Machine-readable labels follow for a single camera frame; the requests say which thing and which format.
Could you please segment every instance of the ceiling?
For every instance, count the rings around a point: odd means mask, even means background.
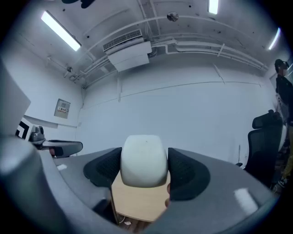
[[[103,44],[137,28],[149,40],[153,40],[152,37],[160,33],[155,39],[173,36],[188,37],[194,41],[225,43],[226,46],[242,51],[267,65],[275,58],[274,50],[278,49],[277,45],[270,51],[267,48],[277,32],[277,26],[262,9],[242,0],[219,0],[217,15],[209,13],[207,8],[208,0],[95,0],[86,9],[81,8],[80,1],[73,4],[64,4],[61,0],[32,1],[23,11],[12,34],[18,42],[40,58],[47,59],[50,56],[55,64],[61,65],[56,68],[62,74],[66,73],[62,67],[68,66],[73,68],[73,73],[80,74],[80,70],[83,71],[105,55]],[[78,51],[69,47],[41,20],[44,11],[49,11],[76,37],[81,43]],[[146,18],[152,18],[155,14],[166,16],[170,11],[178,13],[179,19],[176,22],[166,18],[157,22],[149,21],[149,35],[146,34],[145,23],[135,24],[105,39],[88,52],[90,47],[113,31],[143,20],[144,12]],[[200,19],[180,16],[196,16]],[[109,64],[106,69],[112,71],[114,66]],[[105,70],[97,69],[86,79],[81,75],[81,79],[76,82],[84,85],[105,73]]]

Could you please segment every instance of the chair headrest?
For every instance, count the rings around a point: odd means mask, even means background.
[[[282,125],[282,117],[279,112],[269,110],[267,114],[254,118],[252,122],[253,129],[265,128],[271,125]]]
[[[132,135],[121,152],[121,178],[133,187],[156,187],[166,183],[168,162],[161,139],[154,135]]]

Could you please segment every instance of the person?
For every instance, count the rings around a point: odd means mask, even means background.
[[[280,59],[275,61],[275,69],[278,74],[276,78],[276,93],[280,95],[282,102],[288,106],[289,118],[287,119],[290,139],[290,155],[278,182],[277,190],[282,190],[287,184],[293,168],[293,85],[285,77],[288,74],[289,64]]]

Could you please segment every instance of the pipe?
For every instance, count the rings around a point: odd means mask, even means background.
[[[88,57],[89,57],[89,59],[92,61],[92,63],[93,63],[93,58],[88,54],[87,55]]]
[[[167,44],[167,45],[170,45],[170,44],[176,44],[176,45],[179,45],[179,46],[196,45],[196,46],[209,46],[209,47],[217,47],[217,48],[221,48],[221,47],[222,47],[222,45],[215,44],[215,43],[194,42],[194,41],[178,42],[178,41],[175,40],[175,39],[172,39],[172,40],[169,40],[169,41],[166,41],[166,42],[155,43],[155,44],[152,45],[152,47],[154,47],[154,46],[156,46],[156,45],[163,44],[163,43],[165,43],[165,44]],[[225,46],[225,50],[229,50],[229,51],[231,51],[231,52],[234,52],[234,53],[240,54],[240,55],[242,55],[243,57],[246,57],[246,58],[248,58],[248,59],[254,61],[255,63],[259,64],[259,66],[264,67],[265,69],[268,69],[268,67],[265,66],[262,62],[258,61],[257,59],[255,59],[255,58],[253,58],[253,57],[251,57],[251,56],[249,56],[249,55],[247,55],[247,54],[245,54],[245,53],[243,53],[243,52],[241,52],[241,51],[238,51],[238,50],[236,50],[236,49],[233,49],[233,48],[230,48],[230,47],[227,47],[227,46]]]
[[[106,40],[107,38],[109,38],[110,36],[126,29],[126,28],[129,28],[131,26],[134,26],[134,25],[137,25],[137,24],[141,24],[141,23],[144,23],[144,22],[149,22],[149,21],[152,21],[152,20],[160,20],[160,19],[166,19],[167,17],[166,16],[157,16],[157,17],[153,17],[153,18],[148,18],[148,19],[144,19],[144,20],[140,20],[140,21],[136,21],[134,23],[131,23],[131,24],[128,24],[124,27],[121,27],[117,30],[115,30],[114,32],[111,32],[110,34],[104,36],[102,39],[100,39],[99,41],[97,41],[94,45],[92,45],[84,54],[82,54],[82,56],[77,60],[75,61],[75,63],[73,65],[75,65],[79,60],[81,60],[81,58],[87,54],[87,52],[89,52],[90,50],[92,50],[94,47],[96,47],[99,43],[101,43],[102,41]],[[221,23],[221,22],[218,22],[218,21],[215,21],[215,20],[212,20],[212,19],[206,19],[206,18],[203,18],[203,17],[199,17],[199,16],[180,16],[180,18],[192,18],[192,19],[199,19],[199,20],[205,20],[205,21],[209,21],[209,22],[214,22],[216,24],[220,24],[220,25],[224,25],[224,26],[227,26],[237,32],[240,32],[241,34],[245,35],[246,37],[250,38],[251,40],[253,40],[253,38],[251,38],[249,35],[239,31],[238,29],[230,26],[230,25],[227,25],[227,24],[224,24],[224,23]]]
[[[112,74],[112,73],[114,73],[114,72],[117,72],[117,70],[115,70],[115,71],[111,71],[111,72],[109,72],[108,74],[105,74],[105,75],[101,76],[100,78],[98,78],[98,79],[92,81],[91,83],[89,83],[88,85],[85,86],[85,89],[87,89],[89,86],[92,86],[94,83],[98,82],[99,80],[103,79],[103,78],[106,77],[107,75],[110,75],[110,74]]]
[[[120,78],[119,78],[119,72],[117,76],[117,99],[118,102],[120,102]]]
[[[225,46],[225,44],[223,43],[223,45],[222,45],[222,47],[221,47],[221,49],[220,49],[220,51],[219,51],[219,53],[218,53],[217,57],[219,57],[219,56],[220,56],[220,53],[222,52],[222,50],[223,50],[224,46]]]
[[[157,17],[157,11],[154,5],[153,0],[150,0],[151,6],[152,6],[152,11],[154,12],[154,16]],[[159,20],[156,20],[156,24],[157,24],[157,32],[159,33],[159,35],[161,35],[161,29],[160,29],[160,25],[159,25]]]
[[[93,62],[91,65],[89,65],[87,68],[85,68],[83,71],[87,72],[88,69],[90,69],[91,67],[95,66],[97,63],[103,61],[104,59],[107,59],[108,56],[104,55],[103,57],[99,58],[97,61]]]
[[[87,70],[85,73],[89,73],[90,71],[92,71],[93,69],[95,69],[95,68],[97,68],[97,67],[99,67],[100,65],[102,65],[102,64],[104,64],[104,63],[107,63],[107,62],[109,62],[109,60],[108,59],[105,59],[105,60],[103,60],[103,61],[101,61],[100,63],[98,63],[98,64],[96,64],[96,65],[94,65],[93,67],[91,67],[89,70]]]
[[[145,11],[144,11],[144,9],[143,9],[143,6],[142,6],[142,4],[141,4],[141,0],[137,0],[137,1],[139,2],[139,6],[140,6],[140,8],[141,8],[142,15],[143,15],[143,17],[146,19],[147,16],[146,16],[146,13],[145,13]],[[148,27],[149,27],[149,29],[150,29],[151,34],[153,35],[153,33],[152,33],[152,29],[151,29],[151,26],[150,26],[150,23],[149,23],[148,21],[146,21],[146,23],[147,23],[147,25],[148,25]]]
[[[57,63],[57,62],[56,62],[55,60],[53,60],[50,56],[47,57],[47,60],[50,60],[50,61],[52,61],[53,63],[55,63],[55,64],[57,64],[58,66],[60,66],[61,68],[67,70],[66,67],[64,67],[64,66],[62,66],[61,64]]]
[[[202,49],[202,48],[178,48],[178,47],[175,47],[177,51],[179,52],[190,52],[190,51],[203,51],[203,52],[211,52],[211,53],[214,53],[215,55],[218,55],[218,51],[217,50],[212,50],[212,49]],[[251,61],[245,59],[245,58],[242,58],[240,56],[237,56],[237,55],[234,55],[234,54],[230,54],[230,53],[225,53],[225,52],[222,52],[220,54],[220,56],[223,57],[223,55],[226,55],[226,58],[231,58],[232,57],[234,59],[239,59],[238,61],[242,60],[244,62],[246,62],[247,64],[250,64],[251,66],[255,66],[257,67],[258,69],[261,69],[260,66],[256,65],[256,64],[253,64]]]
[[[193,42],[193,41],[190,41],[190,42],[176,42],[175,44],[179,45],[179,46],[189,46],[189,45],[196,45],[196,46],[210,46],[210,47],[217,47],[217,48],[220,48],[222,47],[222,45],[219,45],[219,44],[215,44],[215,43],[206,43],[206,42]],[[260,64],[261,66],[265,66],[262,62],[258,61],[257,59],[239,51],[239,50],[236,50],[236,49],[233,49],[233,48],[230,48],[230,47],[227,47],[225,46],[225,50],[229,50],[231,52],[234,52],[234,53],[237,53],[237,54],[240,54],[258,64]]]
[[[157,46],[152,46],[152,47],[165,47],[166,54],[174,54],[174,53],[205,53],[205,54],[211,54],[211,55],[217,55],[218,54],[218,53],[205,52],[205,51],[169,52],[168,51],[168,45],[164,45],[164,44],[157,45]],[[264,70],[263,67],[258,67],[258,66],[254,65],[254,64],[247,63],[247,62],[239,60],[237,58],[232,58],[231,56],[227,56],[227,55],[223,55],[223,54],[220,54],[220,56],[224,57],[224,58],[231,59],[231,60],[235,60],[235,61],[238,61],[238,62],[241,62],[241,63],[244,63],[244,64],[247,64],[249,66],[255,67],[255,68],[260,69],[260,70]]]
[[[174,37],[165,37],[165,38],[161,38],[161,39],[158,39],[154,42],[154,44],[157,44],[157,43],[162,43],[162,42],[167,42],[168,40],[175,40]]]
[[[227,40],[225,38],[221,38],[221,37],[212,37],[208,34],[204,34],[204,33],[191,33],[191,32],[174,32],[174,33],[166,33],[166,34],[161,34],[159,36],[153,36],[151,37],[150,39],[152,38],[155,38],[155,37],[167,37],[167,36],[172,36],[172,35],[181,35],[179,37],[177,36],[174,36],[173,38],[182,38],[182,37],[186,37],[186,38],[204,38],[204,39],[211,39],[211,40],[216,40],[216,41],[226,41],[226,42],[229,42],[231,44],[235,44],[237,46],[239,46],[238,43],[234,42],[234,41],[230,41],[230,40]]]
[[[63,77],[65,78],[68,75],[68,73],[69,71],[66,71]]]
[[[92,73],[92,71],[94,71],[95,69],[98,69],[98,68],[100,68],[100,67],[106,66],[106,65],[109,64],[109,63],[110,63],[110,61],[106,61],[106,62],[104,62],[104,63],[102,63],[102,64],[99,64],[99,65],[95,66],[94,68],[90,69],[86,74],[89,75],[89,74]]]

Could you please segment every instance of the ceiling pipe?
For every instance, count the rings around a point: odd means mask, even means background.
[[[215,44],[215,43],[206,43],[206,42],[194,42],[194,41],[189,41],[189,42],[177,42],[176,43],[177,45],[179,46],[189,46],[189,45],[196,45],[196,46],[209,46],[209,47],[217,47],[217,48],[221,48],[222,45],[219,45],[219,44]],[[233,53],[237,53],[237,54],[240,54],[250,60],[253,60],[254,62],[260,64],[261,66],[265,66],[262,62],[258,61],[257,59],[239,51],[239,50],[236,50],[236,49],[233,49],[233,48],[230,48],[228,46],[225,46],[224,47],[225,50],[229,50]]]
[[[152,11],[154,13],[154,16],[157,17],[157,11],[154,5],[153,0],[150,0],[151,6],[152,6]],[[156,24],[157,24],[157,32],[159,35],[161,35],[161,29],[160,29],[160,25],[159,25],[159,20],[156,20]]]
[[[86,74],[89,75],[89,74],[92,73],[94,70],[99,69],[99,68],[101,68],[101,67],[103,67],[103,66],[106,66],[106,65],[108,65],[109,63],[110,63],[110,61],[105,61],[105,62],[103,62],[103,63],[101,63],[101,64],[98,64],[97,66],[95,66],[95,67],[93,67],[92,69],[90,69],[89,71],[87,71]]]
[[[224,46],[225,46],[225,44],[223,43],[223,45],[222,45],[222,47],[221,47],[221,49],[220,49],[220,51],[219,51],[219,53],[218,53],[217,57],[219,57],[219,56],[220,56],[220,53],[222,52],[222,50],[223,50]]]
[[[141,4],[141,0],[137,0],[137,1],[139,2],[139,6],[140,6],[140,8],[141,8],[142,15],[143,15],[143,17],[146,19],[147,16],[146,16],[145,10],[143,9],[143,6],[142,6],[142,4]],[[147,23],[147,25],[148,25],[148,27],[149,27],[149,29],[150,29],[151,34],[153,35],[153,33],[152,33],[152,29],[151,29],[151,26],[150,26],[150,23],[149,23],[148,21],[146,21],[146,23]]]
[[[72,70],[71,71],[69,71],[68,70],[68,67],[66,68],[65,66],[63,66],[63,65],[61,65],[61,64],[59,64],[58,62],[56,62],[54,59],[52,59],[51,58],[51,56],[48,56],[47,57],[47,62],[48,61],[52,61],[53,63],[55,63],[56,65],[58,65],[58,66],[60,66],[61,68],[63,68],[64,70],[66,70],[66,72],[65,72],[65,74],[63,75],[63,77],[65,78],[67,75],[68,75],[68,73],[71,73],[71,74],[73,74],[73,75],[76,75],[77,76],[77,74],[76,73],[74,73]]]
[[[109,72],[108,74],[105,74],[105,75],[101,76],[100,78],[98,78],[98,79],[92,81],[91,83],[89,83],[88,85],[86,85],[86,86],[84,87],[84,89],[87,89],[88,87],[92,86],[92,85],[95,84],[96,82],[100,81],[101,79],[105,78],[105,77],[108,76],[108,75],[111,75],[111,74],[114,73],[114,72],[117,72],[117,70],[115,70],[115,71],[111,71],[111,72]]]
[[[207,52],[212,52],[212,53],[215,53],[216,56],[218,56],[219,54],[219,51],[218,50],[213,50],[213,49],[205,49],[205,48],[179,48],[179,47],[175,47],[175,49],[178,51],[178,52],[190,52],[190,51],[207,51]],[[231,53],[226,53],[226,52],[222,52],[219,56],[222,56],[222,55],[226,55],[226,58],[235,58],[235,59],[239,59],[246,62],[247,64],[250,64],[252,66],[255,66],[256,68],[258,69],[262,69],[261,66],[259,66],[258,64],[254,64],[253,62],[245,59],[245,58],[242,58],[240,56],[237,56],[237,55],[234,55],[234,54],[231,54]]]
[[[108,56],[107,56],[107,55],[105,55],[105,56],[99,58],[97,61],[93,62],[91,65],[89,65],[89,66],[88,66],[87,68],[85,68],[83,71],[84,71],[84,72],[87,72],[87,70],[89,70],[91,67],[95,66],[97,63],[102,62],[102,61],[105,60],[105,59],[108,59]]]
[[[170,45],[170,44],[176,44],[176,45],[179,45],[179,46],[190,46],[190,45],[194,45],[194,46],[207,46],[207,47],[216,47],[216,48],[222,48],[223,45],[220,45],[220,44],[215,44],[215,43],[206,43],[206,42],[194,42],[194,41],[184,41],[184,42],[179,42],[175,39],[171,39],[169,41],[162,41],[162,42],[158,42],[158,43],[154,43],[152,44],[152,46],[156,46],[156,45],[160,45],[160,44],[167,44],[167,45]],[[243,57],[246,57],[247,59],[250,59],[252,61],[254,61],[256,64],[258,64],[260,67],[264,67],[265,69],[268,69],[267,66],[265,66],[262,62],[258,61],[257,59],[241,52],[241,51],[238,51],[236,49],[233,49],[233,48],[230,48],[230,47],[227,47],[225,46],[223,49],[225,50],[229,50],[233,53],[236,53],[236,54],[239,54],[239,55],[242,55]]]
[[[89,54],[88,54],[87,56],[88,56],[88,58],[91,60],[91,62],[93,63],[94,59],[93,59]]]
[[[184,52],[169,52],[168,51],[168,45],[166,44],[160,44],[160,45],[152,45],[152,47],[165,47],[165,53],[166,54],[175,54],[175,53],[205,53],[205,54],[211,54],[211,55],[217,55],[218,54],[218,51],[216,51],[215,53],[214,52],[211,52],[211,51],[184,51]],[[241,62],[241,63],[244,63],[246,65],[249,65],[249,66],[252,66],[252,67],[255,67],[257,69],[260,69],[260,70],[264,70],[264,68],[260,67],[260,66],[257,66],[255,64],[252,64],[252,63],[247,63],[243,60],[240,60],[240,59],[237,59],[237,58],[233,58],[231,56],[227,56],[227,55],[224,55],[224,54],[220,54],[220,57],[224,57],[224,58],[228,58],[228,59],[232,59],[232,60],[235,60],[235,61],[238,61],[238,62]]]
[[[241,32],[239,31],[238,29],[228,25],[228,24],[225,24],[225,23],[221,23],[221,22],[218,22],[218,21],[215,21],[215,20],[212,20],[212,19],[207,19],[207,18],[203,18],[203,17],[199,17],[199,16],[179,16],[180,18],[191,18],[191,19],[199,19],[199,20],[204,20],[204,21],[209,21],[209,22],[213,22],[213,23],[216,23],[216,24],[220,24],[220,25],[223,25],[223,26],[226,26],[228,28],[231,28],[239,33],[241,33],[242,35],[246,36],[247,38],[253,40],[252,37],[250,37],[249,35],[245,34],[244,32]],[[91,51],[94,47],[96,47],[99,43],[101,43],[102,41],[106,40],[107,38],[109,38],[110,36],[126,29],[126,28],[129,28],[129,27],[132,27],[132,26],[135,26],[137,24],[141,24],[141,23],[144,23],[144,22],[149,22],[149,21],[152,21],[152,20],[160,20],[160,19],[167,19],[166,16],[157,16],[157,17],[153,17],[153,18],[148,18],[148,19],[144,19],[144,20],[140,20],[140,21],[136,21],[134,23],[131,23],[131,24],[128,24],[124,27],[121,27],[117,30],[115,30],[114,32],[104,36],[102,39],[100,39],[99,41],[97,41],[94,45],[92,45],[84,54],[82,54],[82,56],[77,60],[75,61],[75,63],[73,65],[75,65],[76,63],[79,62],[79,60],[81,60],[81,58],[83,58],[84,55],[87,54],[87,52]]]
[[[245,49],[245,47],[240,45],[239,42],[230,41],[228,39],[221,38],[221,37],[210,36],[210,35],[204,34],[204,33],[174,32],[174,33],[161,34],[159,36],[153,36],[150,39],[156,38],[156,37],[170,37],[170,36],[173,36],[173,38],[204,38],[204,39],[210,39],[210,40],[215,40],[215,41],[219,41],[219,42],[229,42],[231,44],[235,44],[236,46],[239,46],[239,47]]]

